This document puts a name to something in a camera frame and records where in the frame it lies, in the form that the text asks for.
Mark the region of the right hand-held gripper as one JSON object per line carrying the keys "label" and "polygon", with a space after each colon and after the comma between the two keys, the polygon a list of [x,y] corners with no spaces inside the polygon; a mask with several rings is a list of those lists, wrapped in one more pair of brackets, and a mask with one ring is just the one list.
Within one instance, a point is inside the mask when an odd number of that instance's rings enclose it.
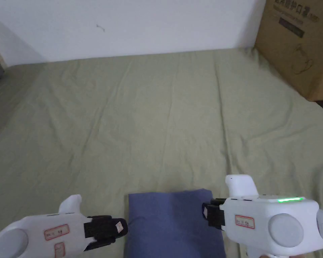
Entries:
{"label": "right hand-held gripper", "polygon": [[227,175],[229,197],[202,203],[209,227],[247,247],[250,258],[289,258],[323,249],[323,210],[311,199],[261,195],[249,175]]}

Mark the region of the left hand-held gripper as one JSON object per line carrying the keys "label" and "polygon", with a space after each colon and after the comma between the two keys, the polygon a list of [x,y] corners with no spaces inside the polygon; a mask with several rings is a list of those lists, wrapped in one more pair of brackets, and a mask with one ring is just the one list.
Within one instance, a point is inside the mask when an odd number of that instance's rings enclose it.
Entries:
{"label": "left hand-held gripper", "polygon": [[124,218],[98,219],[97,239],[86,238],[84,225],[92,221],[81,214],[80,195],[65,199],[55,214],[27,216],[0,231],[0,258],[73,258],[116,242],[128,233]]}

